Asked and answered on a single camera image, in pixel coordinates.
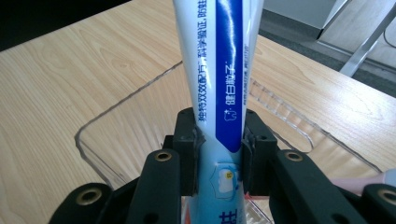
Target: transparent tray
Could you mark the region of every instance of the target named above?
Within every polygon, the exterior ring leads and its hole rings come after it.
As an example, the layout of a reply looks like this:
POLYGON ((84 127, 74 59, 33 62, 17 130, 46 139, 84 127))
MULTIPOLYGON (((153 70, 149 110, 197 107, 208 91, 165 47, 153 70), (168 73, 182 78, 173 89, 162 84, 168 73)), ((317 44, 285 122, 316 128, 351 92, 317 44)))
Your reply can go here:
MULTIPOLYGON (((131 93, 76 135, 81 157, 113 189, 139 177, 147 155, 173 134, 177 113, 191 106, 184 67, 176 64, 131 93)), ((282 149, 307 153, 328 177, 376 175, 379 170, 309 118, 250 80, 249 109, 254 110, 278 138, 282 149)), ((268 202, 247 202, 248 223, 271 223, 268 202)))

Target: wood grain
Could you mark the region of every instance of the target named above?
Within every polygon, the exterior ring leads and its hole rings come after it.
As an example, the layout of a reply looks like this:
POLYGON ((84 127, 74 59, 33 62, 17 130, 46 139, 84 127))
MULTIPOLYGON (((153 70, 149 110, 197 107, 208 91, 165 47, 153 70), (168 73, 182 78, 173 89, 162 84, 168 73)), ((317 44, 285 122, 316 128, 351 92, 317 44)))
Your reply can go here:
POLYGON ((170 3, 133 1, 0 54, 0 223, 46 223, 102 182, 73 137, 181 60, 170 3))
MULTIPOLYGON (((180 60, 171 0, 134 0, 1 52, 0 223, 46 223, 72 189, 101 182, 74 135, 180 60)), ((368 160, 396 164, 394 98, 262 37, 253 76, 368 160)))

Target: white wall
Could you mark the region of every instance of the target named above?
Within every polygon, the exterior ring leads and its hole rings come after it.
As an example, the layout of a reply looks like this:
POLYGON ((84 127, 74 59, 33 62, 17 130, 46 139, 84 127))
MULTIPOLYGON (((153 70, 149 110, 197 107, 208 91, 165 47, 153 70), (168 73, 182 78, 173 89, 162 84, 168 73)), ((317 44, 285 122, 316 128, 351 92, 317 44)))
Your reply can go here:
POLYGON ((264 0, 276 14, 323 29, 347 0, 264 0))

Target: toothpaste tube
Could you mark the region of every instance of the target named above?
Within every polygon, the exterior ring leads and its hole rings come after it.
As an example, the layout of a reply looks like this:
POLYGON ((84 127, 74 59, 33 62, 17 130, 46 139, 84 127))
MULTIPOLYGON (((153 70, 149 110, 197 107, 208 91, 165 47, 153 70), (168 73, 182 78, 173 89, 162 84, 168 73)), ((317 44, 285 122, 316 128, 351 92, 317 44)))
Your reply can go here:
POLYGON ((191 223, 246 223, 241 139, 263 0, 174 0, 200 148, 191 223))

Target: screw hole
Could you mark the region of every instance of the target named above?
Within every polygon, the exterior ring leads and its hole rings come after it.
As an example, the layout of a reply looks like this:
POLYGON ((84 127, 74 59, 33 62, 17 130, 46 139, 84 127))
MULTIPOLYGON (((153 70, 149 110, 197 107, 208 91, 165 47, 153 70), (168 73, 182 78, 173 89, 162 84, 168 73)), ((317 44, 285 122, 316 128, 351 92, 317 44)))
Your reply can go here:
POLYGON ((348 224, 349 223, 349 220, 346 217, 344 217, 343 215, 340 215, 340 214, 333 214, 332 215, 332 219, 336 223, 339 223, 339 224, 348 224))
POLYGON ((378 195, 387 203, 396 205, 396 192, 388 189, 380 189, 378 195))
POLYGON ((263 140, 267 139, 267 137, 264 135, 258 135, 258 136, 256 136, 256 139, 263 141, 263 140))
POLYGON ((157 223, 158 218, 159 218, 158 214, 156 214, 156 213, 149 213, 149 214, 145 215, 145 217, 144 217, 144 219, 143 219, 143 222, 144 222, 145 224, 157 223))
POLYGON ((102 191, 99 188, 85 189, 77 196, 77 204, 89 205, 95 203, 102 197, 102 191))
POLYGON ((157 161, 169 161, 172 158, 172 154, 169 152, 159 152, 155 155, 155 160, 157 161))
POLYGON ((303 160, 303 157, 300 154, 298 154, 297 152, 288 151, 285 153, 285 156, 286 156, 286 158, 288 158, 291 161, 302 161, 303 160))

